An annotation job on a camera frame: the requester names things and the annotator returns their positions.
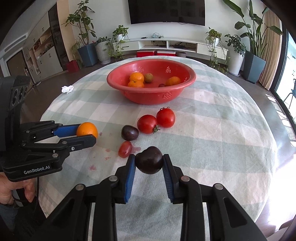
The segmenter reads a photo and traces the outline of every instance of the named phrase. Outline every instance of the white tissue paper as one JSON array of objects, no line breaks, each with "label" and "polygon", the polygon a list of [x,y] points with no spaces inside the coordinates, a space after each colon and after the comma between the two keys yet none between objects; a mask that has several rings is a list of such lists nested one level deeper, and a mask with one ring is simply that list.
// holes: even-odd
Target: white tissue paper
[{"label": "white tissue paper", "polygon": [[62,93],[69,94],[70,92],[72,92],[73,89],[74,89],[74,86],[72,86],[72,85],[70,85],[70,86],[63,86],[62,87]]}]

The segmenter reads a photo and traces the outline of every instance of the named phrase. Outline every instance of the person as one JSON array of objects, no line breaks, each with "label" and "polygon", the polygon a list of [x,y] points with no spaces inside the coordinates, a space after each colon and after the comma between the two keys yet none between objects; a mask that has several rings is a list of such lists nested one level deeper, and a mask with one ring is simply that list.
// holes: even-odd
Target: person
[{"label": "person", "polygon": [[4,172],[0,172],[0,216],[11,232],[14,231],[15,216],[19,209],[12,196],[12,190],[20,188],[24,188],[26,199],[32,202],[35,197],[34,179],[14,183],[8,180]]}]

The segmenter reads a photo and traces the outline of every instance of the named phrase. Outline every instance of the blue gripper pad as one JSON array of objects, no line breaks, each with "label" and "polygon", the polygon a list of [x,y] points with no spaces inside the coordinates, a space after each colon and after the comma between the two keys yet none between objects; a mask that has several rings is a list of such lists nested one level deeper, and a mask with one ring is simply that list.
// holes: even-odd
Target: blue gripper pad
[{"label": "blue gripper pad", "polygon": [[67,126],[59,126],[55,131],[54,135],[58,136],[59,138],[62,137],[70,137],[70,136],[76,136],[77,128],[80,126],[80,124],[76,125],[67,125]]},{"label": "blue gripper pad", "polygon": [[163,163],[163,177],[165,179],[165,186],[167,188],[168,198],[170,199],[170,202],[173,202],[174,200],[173,181],[172,181],[170,172],[168,170],[168,164],[166,163],[165,158]]},{"label": "blue gripper pad", "polygon": [[136,165],[135,165],[135,156],[129,156],[128,162],[131,162],[128,169],[128,174],[126,176],[125,182],[125,193],[124,193],[124,201],[128,202],[131,197],[131,190],[133,188],[133,179],[135,177]]}]

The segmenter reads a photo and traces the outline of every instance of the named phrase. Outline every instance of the human hand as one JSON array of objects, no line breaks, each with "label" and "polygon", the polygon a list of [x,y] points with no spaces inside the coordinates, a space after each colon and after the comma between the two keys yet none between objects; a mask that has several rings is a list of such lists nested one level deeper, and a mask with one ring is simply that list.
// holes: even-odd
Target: human hand
[{"label": "human hand", "polygon": [[34,179],[13,183],[7,179],[4,172],[0,172],[0,203],[12,205],[14,199],[12,190],[25,189],[25,196],[29,202],[32,202],[35,197],[35,182]]}]

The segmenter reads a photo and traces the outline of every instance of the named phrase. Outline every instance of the red colander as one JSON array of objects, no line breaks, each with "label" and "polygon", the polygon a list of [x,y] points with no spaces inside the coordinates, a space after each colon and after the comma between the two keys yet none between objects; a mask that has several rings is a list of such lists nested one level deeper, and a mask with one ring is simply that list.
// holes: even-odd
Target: red colander
[{"label": "red colander", "polygon": [[[129,77],[134,72],[153,74],[152,83],[144,88],[128,87]],[[158,87],[166,80],[177,76],[178,85]],[[123,64],[112,70],[107,76],[108,84],[119,90],[126,98],[138,104],[162,104],[176,98],[185,87],[194,83],[196,74],[192,68],[180,62],[168,59],[142,59]]]}]

